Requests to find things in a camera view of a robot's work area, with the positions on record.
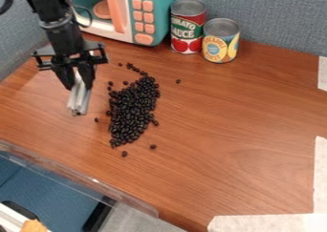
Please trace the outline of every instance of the white tape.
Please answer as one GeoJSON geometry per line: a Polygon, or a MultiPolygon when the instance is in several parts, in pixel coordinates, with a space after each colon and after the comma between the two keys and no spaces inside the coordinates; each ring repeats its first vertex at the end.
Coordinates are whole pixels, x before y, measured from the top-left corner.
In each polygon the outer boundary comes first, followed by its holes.
{"type": "Polygon", "coordinates": [[[327,214],[217,216],[208,232],[326,232],[327,214]]]}
{"type": "Polygon", "coordinates": [[[326,232],[327,139],[323,137],[316,137],[314,190],[315,213],[313,214],[216,216],[207,230],[209,232],[326,232]]]}
{"type": "Polygon", "coordinates": [[[327,213],[327,139],[323,137],[316,137],[314,212],[327,213]]]}
{"type": "Polygon", "coordinates": [[[318,88],[327,91],[327,57],[319,58],[318,88]]]}

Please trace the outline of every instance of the metal can lid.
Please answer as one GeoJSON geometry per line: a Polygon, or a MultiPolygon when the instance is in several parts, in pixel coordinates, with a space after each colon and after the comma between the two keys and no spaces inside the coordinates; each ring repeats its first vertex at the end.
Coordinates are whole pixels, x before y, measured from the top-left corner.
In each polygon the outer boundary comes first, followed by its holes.
{"type": "Polygon", "coordinates": [[[194,16],[206,11],[206,5],[201,0],[176,0],[171,5],[171,13],[175,15],[194,16]]]}
{"type": "Polygon", "coordinates": [[[216,37],[232,36],[240,32],[238,24],[227,18],[215,18],[209,20],[204,26],[205,35],[216,37]]]}

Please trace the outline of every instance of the pile of black beans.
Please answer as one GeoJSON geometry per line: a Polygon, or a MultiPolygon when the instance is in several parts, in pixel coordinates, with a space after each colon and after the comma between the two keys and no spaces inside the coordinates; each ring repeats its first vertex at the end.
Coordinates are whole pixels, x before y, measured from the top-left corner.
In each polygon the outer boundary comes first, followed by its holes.
{"type": "Polygon", "coordinates": [[[108,87],[110,110],[107,115],[111,116],[109,131],[112,139],[109,142],[112,148],[139,139],[150,123],[159,125],[153,114],[157,98],[161,96],[159,84],[133,64],[128,63],[126,68],[142,77],[121,91],[112,91],[112,87],[108,87]]]}

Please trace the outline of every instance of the can label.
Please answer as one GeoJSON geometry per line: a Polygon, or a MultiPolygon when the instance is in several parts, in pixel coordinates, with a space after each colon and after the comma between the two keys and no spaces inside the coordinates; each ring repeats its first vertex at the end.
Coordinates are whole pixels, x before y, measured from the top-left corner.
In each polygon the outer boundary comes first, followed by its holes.
{"type": "Polygon", "coordinates": [[[194,17],[171,16],[171,47],[178,53],[197,53],[202,49],[205,14],[194,17]]]}
{"type": "Polygon", "coordinates": [[[240,32],[227,37],[205,36],[202,45],[205,59],[215,63],[233,60],[237,55],[239,38],[240,32]]]}

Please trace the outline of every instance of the wooden tabletop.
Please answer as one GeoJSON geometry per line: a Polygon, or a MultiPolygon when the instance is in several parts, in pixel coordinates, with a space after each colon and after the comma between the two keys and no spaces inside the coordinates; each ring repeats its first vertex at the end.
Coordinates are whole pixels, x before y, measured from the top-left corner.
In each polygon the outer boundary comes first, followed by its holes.
{"type": "Polygon", "coordinates": [[[167,43],[86,37],[105,42],[111,58],[98,67],[89,114],[72,117],[68,92],[31,59],[1,83],[0,139],[140,199],[188,231],[206,231],[216,215],[312,212],[315,137],[327,137],[317,56],[242,41],[238,57],[218,65],[167,43]],[[160,126],[113,150],[106,88],[137,79],[118,66],[127,62],[160,83],[160,126]]]}

